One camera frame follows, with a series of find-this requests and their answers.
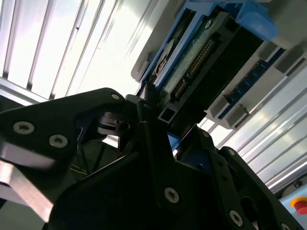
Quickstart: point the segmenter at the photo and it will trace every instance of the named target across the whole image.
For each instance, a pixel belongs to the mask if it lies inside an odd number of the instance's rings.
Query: black metal bracket
[[[216,153],[212,138],[206,131],[198,129],[197,134],[201,150],[208,155],[210,176],[223,224],[231,227],[230,229],[254,229],[244,215],[225,159]]]
[[[0,158],[30,168],[67,169],[83,140],[116,135],[93,132],[104,113],[121,114],[126,101],[104,88],[0,113]]]
[[[303,229],[246,162],[230,147],[218,152],[233,171],[236,192],[250,221],[259,229]]]
[[[175,160],[164,129],[157,121],[154,110],[146,104],[146,101],[138,101],[138,116],[142,151],[147,153],[148,163],[151,170],[154,198],[156,204],[171,213],[182,213],[186,206],[186,200],[180,179],[175,167]],[[170,202],[165,197],[176,195],[180,199]]]

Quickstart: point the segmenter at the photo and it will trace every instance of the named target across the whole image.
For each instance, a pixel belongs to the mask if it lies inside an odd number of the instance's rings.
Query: ribbed metal wall
[[[0,2],[0,94],[30,105],[102,87],[134,94],[131,69],[168,1]],[[304,70],[285,77],[237,132],[207,119],[200,126],[276,191],[307,170],[306,90]]]
[[[260,179],[277,191],[307,171],[307,69],[285,77],[259,105],[260,110],[237,132],[204,119],[220,148],[230,146]]]

